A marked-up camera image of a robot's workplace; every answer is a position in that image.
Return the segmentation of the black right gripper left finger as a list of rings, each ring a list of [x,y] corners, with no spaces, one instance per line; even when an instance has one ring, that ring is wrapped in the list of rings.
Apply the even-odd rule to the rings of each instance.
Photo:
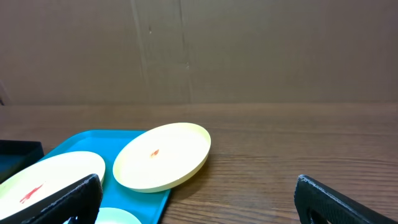
[[[94,224],[102,199],[100,178],[90,174],[2,219],[1,224]]]

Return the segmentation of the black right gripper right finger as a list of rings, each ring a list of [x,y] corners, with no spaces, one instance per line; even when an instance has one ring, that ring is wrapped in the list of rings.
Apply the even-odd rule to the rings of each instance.
[[[397,224],[307,175],[297,178],[294,204],[301,224]]]

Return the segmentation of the yellow plate with long stain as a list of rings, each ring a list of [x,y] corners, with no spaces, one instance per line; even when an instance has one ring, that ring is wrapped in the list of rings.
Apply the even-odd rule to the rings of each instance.
[[[89,151],[66,152],[37,162],[1,184],[1,219],[22,211],[76,181],[106,170],[101,156]]]

